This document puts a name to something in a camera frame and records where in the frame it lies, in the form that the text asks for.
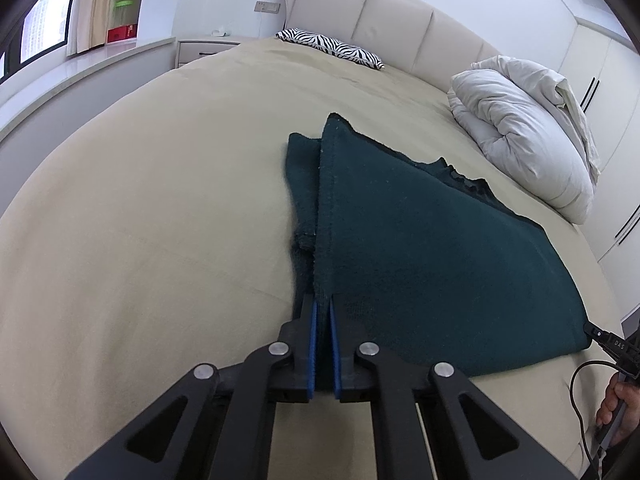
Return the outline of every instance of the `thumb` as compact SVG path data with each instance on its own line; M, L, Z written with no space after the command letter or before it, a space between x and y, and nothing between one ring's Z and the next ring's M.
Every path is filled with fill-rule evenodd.
M640 388L628 383L618 383L615 392L619 399L626 402L632 410L640 410Z

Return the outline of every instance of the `bed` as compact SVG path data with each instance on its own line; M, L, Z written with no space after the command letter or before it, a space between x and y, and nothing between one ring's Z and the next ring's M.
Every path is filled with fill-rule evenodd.
M367 48L386 68L275 38L192 62L79 129L0 219L0 420L40 480L64 478L194 364L234 364L274 340L294 293L287 137L319 137L331 112L413 160L444 156L485 178L544 227L590 320L621 332L580 231L452 118L450 76L495 54L490 44L419 0L286 6L287 26ZM578 474L568 382L603 357L592 346L474 382ZM577 381L591 425L609 375L588 368ZM270 478L303 476L374 478L366 406L320 395L278 407Z

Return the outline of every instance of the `black window frame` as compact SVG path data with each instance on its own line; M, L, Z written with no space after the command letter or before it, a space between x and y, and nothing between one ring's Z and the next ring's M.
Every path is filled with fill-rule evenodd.
M20 51L22 49L22 29L24 27L24 19L20 22L18 29L15 31L15 34L11 41L9 42L9 46L7 50L4 51L4 75L0 78L0 84L9 79L12 75L17 73L19 70L26 67L28 64L36 61L42 56L46 56L50 52L60 48L61 46L65 46L69 40L69 25L71 22L71 7L73 5L74 0L69 0L69 8L66 10L66 25L65 25L65 39L60 41L59 43L46 48L43 51L31 56L29 59L25 61L20 60Z

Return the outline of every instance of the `nightstand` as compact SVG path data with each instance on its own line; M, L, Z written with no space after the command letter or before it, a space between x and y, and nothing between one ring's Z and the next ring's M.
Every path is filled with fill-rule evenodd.
M219 52L258 38L244 38L242 36L203 36L199 38L185 38L178 40L178 48L175 54L175 67L179 68L196 59L212 56Z

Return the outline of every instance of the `headboard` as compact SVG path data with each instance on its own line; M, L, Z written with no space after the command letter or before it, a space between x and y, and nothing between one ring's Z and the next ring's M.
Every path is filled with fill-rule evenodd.
M446 92L451 76L498 54L421 0L285 0L286 27L355 44Z

